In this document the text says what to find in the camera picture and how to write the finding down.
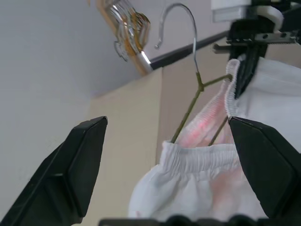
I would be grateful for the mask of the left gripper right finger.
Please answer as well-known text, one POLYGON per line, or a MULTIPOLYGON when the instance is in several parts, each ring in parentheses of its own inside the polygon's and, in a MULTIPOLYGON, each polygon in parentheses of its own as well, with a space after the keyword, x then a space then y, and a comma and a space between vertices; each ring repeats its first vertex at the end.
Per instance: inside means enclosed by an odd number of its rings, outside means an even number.
POLYGON ((269 218, 301 217, 301 154, 273 127, 229 121, 243 172, 269 218))

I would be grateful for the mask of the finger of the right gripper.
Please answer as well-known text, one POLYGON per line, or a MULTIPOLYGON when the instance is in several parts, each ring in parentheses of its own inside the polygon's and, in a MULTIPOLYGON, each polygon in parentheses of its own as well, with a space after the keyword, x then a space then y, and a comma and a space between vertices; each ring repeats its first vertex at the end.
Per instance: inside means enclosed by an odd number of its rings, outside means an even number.
POLYGON ((235 99, 238 99, 246 90, 255 75, 257 64, 261 57, 265 57, 267 46, 234 47, 234 58, 240 59, 237 74, 235 99))

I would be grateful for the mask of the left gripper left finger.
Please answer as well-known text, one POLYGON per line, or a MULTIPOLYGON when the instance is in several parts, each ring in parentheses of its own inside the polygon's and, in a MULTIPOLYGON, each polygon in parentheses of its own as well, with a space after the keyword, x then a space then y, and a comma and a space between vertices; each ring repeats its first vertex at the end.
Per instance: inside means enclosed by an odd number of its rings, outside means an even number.
POLYGON ((108 119, 74 127, 38 167, 2 226, 72 226, 87 214, 98 177, 108 119))

